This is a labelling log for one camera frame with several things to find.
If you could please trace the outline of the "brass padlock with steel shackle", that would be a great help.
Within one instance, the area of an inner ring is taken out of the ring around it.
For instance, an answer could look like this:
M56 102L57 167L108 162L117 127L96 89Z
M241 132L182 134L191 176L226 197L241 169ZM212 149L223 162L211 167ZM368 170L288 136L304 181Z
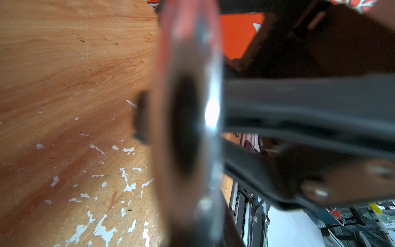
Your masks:
M171 247L222 238L219 189L223 54L216 1L166 1L160 13L150 142L160 211Z

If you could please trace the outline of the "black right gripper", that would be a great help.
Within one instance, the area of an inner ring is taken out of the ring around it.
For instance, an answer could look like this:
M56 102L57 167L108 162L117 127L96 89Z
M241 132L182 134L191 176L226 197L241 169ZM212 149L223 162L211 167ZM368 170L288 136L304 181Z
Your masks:
M225 173L283 210L395 196L394 1L220 1L263 26L223 88Z

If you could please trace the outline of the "small key with ring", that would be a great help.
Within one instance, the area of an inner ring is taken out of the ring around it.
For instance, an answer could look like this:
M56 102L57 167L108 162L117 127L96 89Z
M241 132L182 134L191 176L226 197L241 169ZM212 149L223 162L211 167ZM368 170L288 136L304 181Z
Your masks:
M136 103L137 108L133 120L133 126L135 129L134 138L140 141L143 145L150 145L148 133L149 95L149 91L143 91L138 95Z

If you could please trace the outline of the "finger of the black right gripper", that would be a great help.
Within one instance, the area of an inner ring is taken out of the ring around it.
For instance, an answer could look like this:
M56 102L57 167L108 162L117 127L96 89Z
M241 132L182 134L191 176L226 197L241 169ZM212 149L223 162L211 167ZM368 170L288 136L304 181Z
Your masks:
M308 200L298 196L276 172L274 161L223 139L224 173L281 210L307 209Z

